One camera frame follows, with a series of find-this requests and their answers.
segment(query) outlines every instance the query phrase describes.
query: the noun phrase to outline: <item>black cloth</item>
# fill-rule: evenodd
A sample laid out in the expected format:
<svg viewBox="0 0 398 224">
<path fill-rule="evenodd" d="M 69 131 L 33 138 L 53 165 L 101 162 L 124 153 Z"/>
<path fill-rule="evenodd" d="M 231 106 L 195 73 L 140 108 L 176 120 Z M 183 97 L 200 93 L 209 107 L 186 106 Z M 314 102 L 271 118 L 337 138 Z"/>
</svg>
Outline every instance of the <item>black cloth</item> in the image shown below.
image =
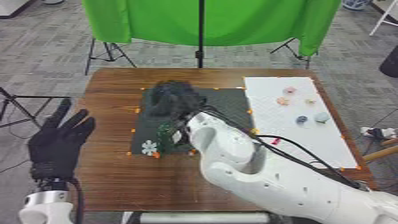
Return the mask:
<svg viewBox="0 0 398 224">
<path fill-rule="evenodd" d="M 206 105 L 213 106 L 216 110 L 224 113 L 225 117 L 247 128 L 252 129 L 252 120 L 248 110 L 248 102 L 245 97 L 245 92 L 241 89 L 204 89 L 193 88 L 199 95 L 208 98 Z M 142 93 L 140 101 L 140 114 L 135 122 L 135 133 L 133 133 L 133 142 L 131 142 L 131 153 L 142 154 L 142 145 L 158 147 L 158 127 L 170 117 L 152 117 L 149 114 L 152 105 L 151 105 L 151 89 Z M 174 148 L 172 151 L 186 152 L 192 149 L 192 146 L 184 145 Z"/>
</svg>

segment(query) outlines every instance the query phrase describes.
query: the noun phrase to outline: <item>white paper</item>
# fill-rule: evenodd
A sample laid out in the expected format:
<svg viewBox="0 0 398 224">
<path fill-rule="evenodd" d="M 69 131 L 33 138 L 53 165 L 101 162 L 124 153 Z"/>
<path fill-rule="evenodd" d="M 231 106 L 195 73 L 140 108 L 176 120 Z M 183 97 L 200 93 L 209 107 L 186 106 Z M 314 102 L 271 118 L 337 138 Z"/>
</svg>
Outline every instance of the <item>white paper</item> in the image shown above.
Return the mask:
<svg viewBox="0 0 398 224">
<path fill-rule="evenodd" d="M 293 94 L 284 93 L 287 87 L 296 89 Z M 334 168 L 355 168 L 357 162 L 341 138 L 332 116 L 325 124 L 314 121 L 314 115 L 319 112 L 328 113 L 328 110 L 319 94 L 316 93 L 311 78 L 247 77 L 245 88 L 254 126 L 259 134 L 279 135 L 291 139 Z M 287 106 L 279 105 L 279 97 L 289 100 Z M 316 101 L 312 105 L 305 103 L 307 99 Z M 307 117 L 303 125 L 296 124 L 298 116 Z M 280 141 L 277 148 L 305 162 L 314 162 L 312 157 L 287 142 Z"/>
</svg>

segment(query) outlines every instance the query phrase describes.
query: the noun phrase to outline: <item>green screen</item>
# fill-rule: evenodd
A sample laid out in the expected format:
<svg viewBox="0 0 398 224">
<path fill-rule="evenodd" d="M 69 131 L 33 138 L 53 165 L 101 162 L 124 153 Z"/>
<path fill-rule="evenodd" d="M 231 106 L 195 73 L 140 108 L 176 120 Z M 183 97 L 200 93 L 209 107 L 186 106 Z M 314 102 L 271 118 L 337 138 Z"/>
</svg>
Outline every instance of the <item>green screen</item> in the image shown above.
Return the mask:
<svg viewBox="0 0 398 224">
<path fill-rule="evenodd" d="M 325 38 L 341 0 L 206 0 L 204 45 L 300 40 L 311 56 Z M 199 0 L 83 0 L 99 41 L 131 38 L 197 45 Z"/>
</svg>

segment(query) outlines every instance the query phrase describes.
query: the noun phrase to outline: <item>wooden table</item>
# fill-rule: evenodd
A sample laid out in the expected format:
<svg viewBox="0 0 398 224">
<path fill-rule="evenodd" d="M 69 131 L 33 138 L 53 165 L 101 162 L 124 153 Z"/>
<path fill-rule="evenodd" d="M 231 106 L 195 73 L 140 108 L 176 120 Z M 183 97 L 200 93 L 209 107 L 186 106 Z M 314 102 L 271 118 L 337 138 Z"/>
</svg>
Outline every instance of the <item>wooden table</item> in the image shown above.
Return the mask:
<svg viewBox="0 0 398 224">
<path fill-rule="evenodd" d="M 243 86 L 243 76 L 311 77 L 344 136 L 360 170 L 344 175 L 369 182 L 371 173 L 353 145 L 319 81 L 307 70 L 264 69 L 101 69 L 92 76 L 78 107 L 96 117 L 97 127 L 85 143 L 80 157 L 78 178 L 85 192 L 87 211 L 261 210 L 231 193 L 215 187 L 199 173 L 199 155 L 167 155 L 154 159 L 128 155 L 135 109 L 140 105 L 140 88 L 158 81 L 181 80 L 204 88 Z"/>
</svg>

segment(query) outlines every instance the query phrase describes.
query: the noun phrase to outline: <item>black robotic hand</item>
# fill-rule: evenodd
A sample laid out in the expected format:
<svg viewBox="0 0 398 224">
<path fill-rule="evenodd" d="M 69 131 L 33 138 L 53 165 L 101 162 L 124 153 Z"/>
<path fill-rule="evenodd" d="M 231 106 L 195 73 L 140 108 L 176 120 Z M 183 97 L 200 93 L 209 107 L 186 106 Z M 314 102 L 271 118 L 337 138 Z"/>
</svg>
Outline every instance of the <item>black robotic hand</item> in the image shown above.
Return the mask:
<svg viewBox="0 0 398 224">
<path fill-rule="evenodd" d="M 72 178 L 81 145 L 94 131 L 96 120 L 87 117 L 88 111 L 80 110 L 60 125 L 71 108 L 71 100 L 64 99 L 57 111 L 48 118 L 41 131 L 28 141 L 32 160 L 32 178 Z"/>
</svg>

